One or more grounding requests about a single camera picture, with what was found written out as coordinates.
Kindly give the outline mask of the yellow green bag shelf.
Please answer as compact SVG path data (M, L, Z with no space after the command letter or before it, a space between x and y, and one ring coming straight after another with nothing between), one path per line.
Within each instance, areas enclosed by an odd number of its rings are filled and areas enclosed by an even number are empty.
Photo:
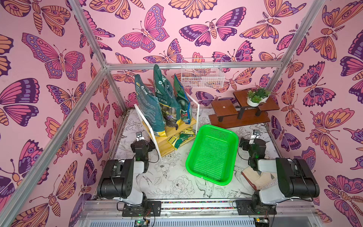
M192 127L189 127L180 133L172 136L170 139L168 139L169 144L171 144L172 147L175 149L180 148L183 144L191 141L195 138L195 131Z

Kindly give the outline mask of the dark green fertilizer bag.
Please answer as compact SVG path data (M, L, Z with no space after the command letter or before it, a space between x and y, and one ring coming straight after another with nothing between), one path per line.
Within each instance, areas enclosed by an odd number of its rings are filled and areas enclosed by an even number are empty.
M139 108L157 137L166 137L166 122L162 115L158 98L143 83L139 74L135 75L135 93Z

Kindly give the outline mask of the blue green fertilizer bag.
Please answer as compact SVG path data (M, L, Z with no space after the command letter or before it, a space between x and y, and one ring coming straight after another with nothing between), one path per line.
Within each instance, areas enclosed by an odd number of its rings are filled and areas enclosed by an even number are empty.
M174 75L174 93L176 100L181 106L181 119L186 124L190 124L192 121L191 103L182 83L178 80L176 75Z

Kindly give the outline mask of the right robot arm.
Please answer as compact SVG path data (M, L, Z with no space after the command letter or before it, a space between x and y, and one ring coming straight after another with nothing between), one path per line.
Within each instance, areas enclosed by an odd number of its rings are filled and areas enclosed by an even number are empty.
M249 154L242 175L254 189L251 198L236 201L239 214L275 214L284 201L319 197L319 185L304 159L267 159L266 142L261 139L242 138L239 147Z

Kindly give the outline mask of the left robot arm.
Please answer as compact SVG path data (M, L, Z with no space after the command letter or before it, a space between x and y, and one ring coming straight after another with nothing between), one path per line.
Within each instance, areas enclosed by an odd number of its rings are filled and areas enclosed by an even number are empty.
M137 188L137 176L148 171L149 152L155 149L152 141L144 139L131 144L132 159L110 159L106 162L97 186L97 197L117 200L116 209L124 217L159 217L161 202L150 201Z

